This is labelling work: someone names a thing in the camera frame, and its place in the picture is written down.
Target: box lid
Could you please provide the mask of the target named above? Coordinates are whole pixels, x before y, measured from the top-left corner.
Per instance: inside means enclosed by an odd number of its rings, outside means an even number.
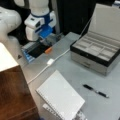
[[[18,66],[18,63],[14,60],[6,47],[0,43],[0,72],[16,66]]]
[[[120,9],[97,4],[88,32],[120,41]]]

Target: blue object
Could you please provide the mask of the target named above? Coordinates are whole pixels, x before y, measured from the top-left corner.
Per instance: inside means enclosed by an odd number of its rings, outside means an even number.
[[[42,31],[39,33],[39,36],[45,39],[53,32],[53,29],[49,25],[42,27]]]
[[[32,14],[33,17],[36,18],[44,18],[45,20],[45,24],[42,25],[40,28],[38,28],[35,33],[39,32],[39,36],[42,37],[43,39],[45,39],[46,37],[48,37],[52,32],[53,29],[49,26],[49,23],[52,22],[53,20],[50,20],[50,13],[48,13],[47,15],[44,16],[35,16]]]

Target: pen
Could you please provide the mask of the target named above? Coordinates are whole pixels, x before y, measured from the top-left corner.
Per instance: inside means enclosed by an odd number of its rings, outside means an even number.
[[[103,96],[103,97],[105,97],[105,98],[109,98],[108,95],[106,95],[106,94],[104,94],[104,93],[102,93],[102,92],[99,92],[99,91],[95,90],[94,88],[92,88],[92,87],[90,87],[90,86],[88,86],[88,85],[86,85],[86,84],[83,85],[83,87],[84,87],[84,88],[87,88],[88,90],[94,91],[95,93],[97,93],[97,94],[99,94],[99,95],[101,95],[101,96]]]

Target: storage case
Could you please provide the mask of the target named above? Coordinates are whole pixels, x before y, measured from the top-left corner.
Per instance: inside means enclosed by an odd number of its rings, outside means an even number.
[[[73,60],[108,74],[120,60],[120,9],[97,4],[88,33],[70,49]]]

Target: gray table surface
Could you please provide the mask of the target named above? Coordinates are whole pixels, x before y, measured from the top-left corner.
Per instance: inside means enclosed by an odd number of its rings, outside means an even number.
[[[71,43],[79,38],[79,35],[69,33],[65,38],[53,46],[49,54],[42,54],[31,64],[23,68],[27,82],[34,78],[50,58],[55,59],[69,49]],[[57,120],[53,115],[42,108],[44,100],[36,93],[36,89],[55,71],[58,70],[72,87],[85,99],[82,107],[83,113],[88,120],[118,120],[120,117],[120,64],[118,64],[108,76],[103,76],[71,59],[70,52],[61,57],[43,74],[29,84],[30,91],[38,107],[40,115],[45,120]],[[109,99],[85,89],[82,85],[88,84],[110,96]]]

